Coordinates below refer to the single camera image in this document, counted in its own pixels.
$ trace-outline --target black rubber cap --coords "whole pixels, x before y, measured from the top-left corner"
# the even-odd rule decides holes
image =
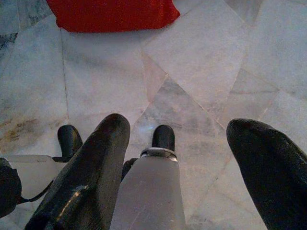
[[[59,128],[58,140],[63,158],[71,158],[83,144],[78,130],[72,125]]]
[[[175,134],[170,126],[158,126],[153,133],[153,147],[175,151]]]

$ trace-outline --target marble floor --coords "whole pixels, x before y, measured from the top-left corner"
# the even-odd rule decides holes
[[[126,159],[175,130],[188,230],[266,229],[226,141],[233,118],[266,122],[307,152],[307,0],[174,0],[159,30],[68,33],[45,0],[0,0],[0,155],[60,156],[110,113],[130,122]],[[39,201],[0,229],[22,229]]]

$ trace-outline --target red fabric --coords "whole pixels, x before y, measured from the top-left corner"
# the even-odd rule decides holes
[[[71,32],[157,29],[180,13],[172,0],[47,0],[57,25]]]

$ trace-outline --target red cushion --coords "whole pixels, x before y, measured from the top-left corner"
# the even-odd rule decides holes
[[[156,29],[180,13],[172,0],[47,0],[57,25],[71,32]]]

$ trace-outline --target white marble tile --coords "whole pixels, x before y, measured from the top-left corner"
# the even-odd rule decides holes
[[[263,0],[225,0],[225,2],[249,25],[253,25]]]
[[[177,18],[172,24],[165,26],[161,29],[151,29],[151,30],[139,30],[136,33],[141,39],[141,44],[144,46],[148,42],[155,39],[158,35],[165,33],[165,31],[172,28],[177,23],[180,23],[185,14],[191,11],[193,8],[198,7],[203,0],[174,0],[173,3],[175,7],[180,11],[180,17]]]
[[[258,211],[244,184],[240,168],[234,157],[214,182],[215,189],[234,201],[237,206],[260,218]]]
[[[24,229],[34,211],[29,211],[26,209],[19,208],[16,206],[14,211],[5,218],[9,218],[13,223],[15,223],[19,228]]]
[[[142,53],[147,100],[152,102],[167,74],[146,54]]]
[[[20,28],[26,29],[52,12],[46,0],[17,0]]]
[[[0,78],[1,154],[60,155],[67,122],[60,31],[54,16],[18,34]]]
[[[167,78],[136,121],[125,159],[138,157],[150,147],[154,130],[161,124],[170,125],[175,131],[185,216],[189,219],[231,152],[221,126]]]
[[[280,89],[307,99],[307,6],[265,0],[250,35],[243,68]]]
[[[137,34],[63,30],[62,37],[70,119],[146,108]]]
[[[258,120],[278,91],[274,86],[241,69],[218,121],[226,128],[234,118]]]
[[[0,76],[11,57],[16,37],[17,33],[0,35]]]
[[[14,223],[8,216],[0,218],[1,230],[22,230],[16,223]]]
[[[307,153],[306,114],[306,100],[280,92],[260,120],[285,133]]]
[[[0,35],[19,31],[17,0],[0,0]]]
[[[298,3],[298,4],[307,5],[307,0],[289,0],[289,1]]]
[[[197,7],[203,0],[173,0],[173,3],[177,10],[179,10],[181,16]]]
[[[77,128],[83,142],[85,142],[90,134],[95,130],[97,125],[109,114],[117,113],[123,115],[129,121],[130,129],[133,129],[135,121],[142,115],[143,112],[144,109],[139,108],[130,111],[113,111],[109,113],[73,116],[70,117],[70,124]]]
[[[188,230],[266,230],[263,221],[211,188],[187,221]]]
[[[247,36],[248,28],[225,2],[205,1],[143,49],[216,116],[234,84]]]

